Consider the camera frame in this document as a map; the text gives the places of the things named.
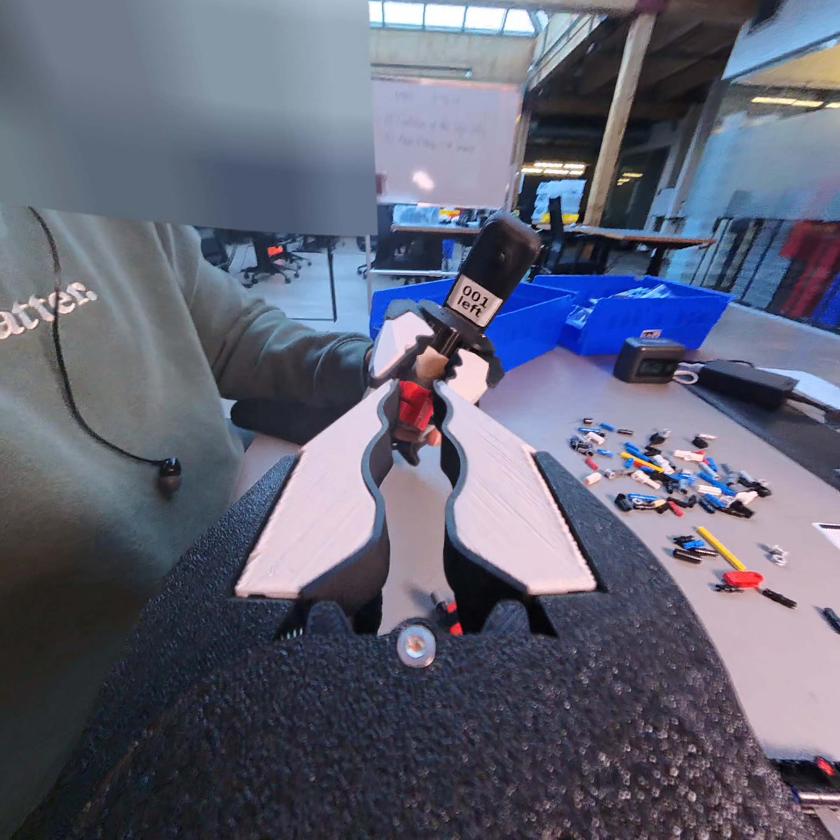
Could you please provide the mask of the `black power adapter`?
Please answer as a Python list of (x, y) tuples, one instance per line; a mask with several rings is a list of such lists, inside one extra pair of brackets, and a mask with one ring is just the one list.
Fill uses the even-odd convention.
[(697, 384), (743, 403), (777, 410), (793, 396), (798, 380), (764, 371), (740, 360), (713, 360), (702, 364)]

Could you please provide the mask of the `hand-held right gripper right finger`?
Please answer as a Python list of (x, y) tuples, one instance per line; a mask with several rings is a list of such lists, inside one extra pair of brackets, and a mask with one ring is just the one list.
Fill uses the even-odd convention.
[(593, 592), (596, 580), (536, 450), (449, 385), (435, 384), (451, 547), (525, 596)]

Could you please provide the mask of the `black white toy brick model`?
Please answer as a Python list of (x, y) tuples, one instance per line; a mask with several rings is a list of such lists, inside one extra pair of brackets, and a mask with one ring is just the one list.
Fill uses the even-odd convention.
[[(432, 591), (438, 623), (451, 635), (463, 634), (456, 602), (443, 591)], [(822, 756), (808, 759), (772, 759), (773, 767), (787, 784), (805, 813), (822, 811), (838, 814), (839, 764)]]

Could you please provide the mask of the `black device with green display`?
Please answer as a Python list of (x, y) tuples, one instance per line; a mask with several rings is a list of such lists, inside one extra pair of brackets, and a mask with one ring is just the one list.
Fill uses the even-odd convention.
[(629, 338), (616, 356), (612, 375), (627, 384), (666, 385), (685, 356), (686, 347), (672, 340)]

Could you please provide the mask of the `wooden background table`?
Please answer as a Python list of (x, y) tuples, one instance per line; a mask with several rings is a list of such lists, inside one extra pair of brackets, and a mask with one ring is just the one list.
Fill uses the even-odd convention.
[[(400, 225), (392, 224), (392, 234), (434, 235), (440, 238), (475, 237), (480, 229), (476, 227), (462, 227), (453, 225)], [(668, 234), (630, 228), (609, 228), (590, 225), (573, 224), (565, 230), (565, 236), (571, 237), (582, 255), (599, 251), (608, 253), (614, 243), (620, 245), (644, 245), (650, 252), (647, 273), (658, 276), (665, 254), (670, 250), (700, 248), (707, 249), (715, 245), (716, 238), (689, 237), (681, 234)]]

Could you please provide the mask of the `office chair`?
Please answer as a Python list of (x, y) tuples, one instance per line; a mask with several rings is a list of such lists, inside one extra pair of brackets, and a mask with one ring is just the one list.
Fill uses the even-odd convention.
[(299, 278), (301, 266), (312, 266), (308, 257), (300, 256), (290, 249), (295, 234), (250, 232), (248, 234), (255, 251), (255, 264), (241, 271), (245, 288), (253, 288), (259, 282), (272, 277), (281, 277), (289, 285)]

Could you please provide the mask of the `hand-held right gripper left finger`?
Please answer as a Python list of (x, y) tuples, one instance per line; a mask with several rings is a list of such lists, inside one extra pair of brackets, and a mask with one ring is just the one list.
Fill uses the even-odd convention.
[(374, 599), (390, 568), (380, 486), (400, 390), (389, 381), (305, 444), (245, 563), (236, 596)]

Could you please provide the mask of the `red toy brick piece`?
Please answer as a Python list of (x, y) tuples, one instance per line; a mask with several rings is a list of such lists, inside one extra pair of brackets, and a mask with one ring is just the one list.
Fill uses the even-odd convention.
[(399, 422), (418, 433), (426, 429), (434, 414), (434, 393), (413, 381), (399, 382)]

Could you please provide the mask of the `whiteboard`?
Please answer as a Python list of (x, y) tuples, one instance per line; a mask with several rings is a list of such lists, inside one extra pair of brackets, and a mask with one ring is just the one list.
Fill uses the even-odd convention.
[(520, 87), (393, 78), (371, 87), (379, 203), (504, 206)]

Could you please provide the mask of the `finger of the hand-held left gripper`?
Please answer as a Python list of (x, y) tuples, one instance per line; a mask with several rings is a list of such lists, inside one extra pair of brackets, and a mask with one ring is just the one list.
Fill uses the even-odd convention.
[(451, 361), (451, 390), (470, 404), (478, 405), (487, 390), (501, 381), (501, 361), (494, 353), (460, 349)]
[(434, 335), (434, 328), (414, 311), (386, 318), (371, 352), (370, 385), (381, 386), (398, 378), (402, 369), (414, 364)]

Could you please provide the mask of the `blue plastic bin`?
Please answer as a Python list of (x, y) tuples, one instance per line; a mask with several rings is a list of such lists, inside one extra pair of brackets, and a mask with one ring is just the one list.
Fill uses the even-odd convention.
[(582, 356), (617, 354), (629, 338), (672, 340), (697, 350), (732, 300), (719, 290), (656, 276), (536, 276), (568, 291), (573, 309), (560, 345)]
[[(378, 290), (372, 296), (370, 337), (375, 339), (384, 322), (385, 311), (395, 300), (430, 300), (441, 305), (453, 278), (424, 282), (410, 287)], [(489, 326), (487, 337), (494, 343), (497, 357), (508, 373), (550, 352), (574, 306), (569, 290), (522, 282)]]

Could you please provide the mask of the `pale wooden post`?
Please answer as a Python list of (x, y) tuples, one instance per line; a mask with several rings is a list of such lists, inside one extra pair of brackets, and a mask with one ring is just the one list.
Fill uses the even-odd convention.
[(657, 14), (640, 14), (633, 19), (628, 29), (612, 103), (605, 123), (602, 145), (591, 179), (591, 189), (583, 216), (584, 226), (599, 227), (601, 225), (606, 202), (613, 188), (618, 156), (657, 17)]

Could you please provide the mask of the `black drawstring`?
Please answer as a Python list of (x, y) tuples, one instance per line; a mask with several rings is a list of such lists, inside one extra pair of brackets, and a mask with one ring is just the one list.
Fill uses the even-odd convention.
[(37, 225), (39, 226), (42, 234), (45, 237), (47, 246), (49, 248), (51, 269), (54, 281), (54, 292), (56, 294), (56, 301), (52, 306), (54, 320), (51, 326), (51, 339), (56, 355), (60, 386), (70, 415), (73, 417), (73, 420), (79, 426), (80, 430), (85, 435), (87, 435), (94, 443), (104, 447), (108, 451), (122, 458), (131, 460), (135, 464), (155, 468), (157, 472), (157, 477), (155, 480), (157, 491), (163, 497), (172, 497), (182, 486), (182, 464), (178, 458), (146, 458), (140, 455), (136, 455), (130, 452), (129, 450), (114, 444), (113, 442), (106, 439), (104, 436), (100, 435), (88, 424), (87, 420), (83, 416), (77, 404), (76, 397), (72, 391), (70, 375), (67, 369), (66, 357), (60, 340), (59, 304), (60, 295), (64, 291), (64, 288), (62, 286), (63, 274), (60, 264), (60, 254), (58, 250), (58, 245), (56, 243), (54, 235), (52, 234), (51, 230), (49, 229), (49, 226), (47, 225), (47, 222), (42, 217), (40, 212), (31, 206), (28, 206), (27, 210), (35, 219)]

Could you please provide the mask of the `pile of small toy pieces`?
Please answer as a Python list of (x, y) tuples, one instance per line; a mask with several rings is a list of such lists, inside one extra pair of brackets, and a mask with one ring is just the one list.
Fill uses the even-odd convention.
[(669, 448), (672, 433), (657, 429), (636, 440), (633, 429), (585, 417), (567, 439), (585, 469), (585, 487), (605, 488), (621, 513), (650, 511), (683, 518), (690, 511), (738, 520), (753, 518), (761, 500), (772, 497), (764, 479), (716, 461), (709, 449), (714, 435), (697, 434), (686, 445)]

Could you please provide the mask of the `yellow toy axle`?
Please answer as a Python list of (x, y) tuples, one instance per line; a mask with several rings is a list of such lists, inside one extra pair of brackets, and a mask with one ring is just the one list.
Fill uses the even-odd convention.
[(747, 571), (747, 567), (743, 562), (728, 549), (717, 537), (715, 537), (707, 528), (696, 527), (698, 535), (706, 541), (730, 566), (737, 572)]

